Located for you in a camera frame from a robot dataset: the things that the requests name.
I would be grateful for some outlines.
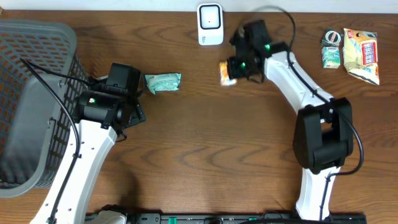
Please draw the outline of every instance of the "yellow snack package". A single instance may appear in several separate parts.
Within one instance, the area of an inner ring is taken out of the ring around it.
[[[377,34],[344,28],[344,67],[359,79],[379,85]]]

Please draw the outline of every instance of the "wood grain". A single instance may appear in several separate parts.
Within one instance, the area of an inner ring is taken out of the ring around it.
[[[279,13],[225,13],[225,39],[201,47],[192,12],[6,11],[2,18],[63,22],[78,37],[86,71],[107,75],[112,62],[146,74],[182,73],[180,91],[140,98],[147,121],[126,130],[99,174],[89,212],[118,203],[166,213],[261,213],[291,210],[301,168],[294,157],[295,115],[270,82],[219,85],[218,62],[233,54],[228,39],[247,17],[266,19],[275,40],[289,40],[291,25]],[[364,212],[369,223],[397,223],[398,15],[294,14],[294,52],[327,92],[347,96],[365,148],[359,173],[335,182],[332,212]],[[381,86],[323,69],[320,38],[327,27],[378,33]],[[343,170],[358,162],[358,150]],[[1,223],[27,223],[48,190],[0,199]]]

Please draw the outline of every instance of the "crumpled teal packet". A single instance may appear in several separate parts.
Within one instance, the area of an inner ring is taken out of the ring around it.
[[[169,73],[161,75],[145,75],[148,89],[151,93],[156,91],[175,91],[181,82],[181,73]]]

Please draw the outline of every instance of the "gray plastic basket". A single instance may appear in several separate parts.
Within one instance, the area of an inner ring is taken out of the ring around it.
[[[76,35],[65,24],[0,20],[0,197],[50,187],[65,153],[70,122],[20,62],[87,80]],[[36,70],[72,112],[84,84]]]

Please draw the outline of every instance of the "brown wooden surface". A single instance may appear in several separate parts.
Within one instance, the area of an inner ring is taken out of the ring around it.
[[[180,91],[140,102],[147,121],[126,133],[106,158],[88,212],[106,204],[165,213],[261,213],[292,210],[302,175],[292,150],[295,113],[271,82],[219,84],[218,62],[233,54],[228,44],[243,13],[225,13],[224,43],[202,47],[195,12],[5,11],[1,18],[56,21],[78,37],[86,71],[107,75],[112,62],[146,74],[182,73]],[[369,223],[398,222],[398,15],[294,14],[294,53],[327,92],[347,96],[365,148],[361,171],[338,177],[332,212],[364,212]],[[271,36],[289,40],[283,14],[267,19]],[[343,66],[323,69],[320,38],[327,27],[378,33],[381,86],[349,76]],[[358,162],[357,147],[343,170]],[[48,190],[0,199],[1,223],[28,223]]]

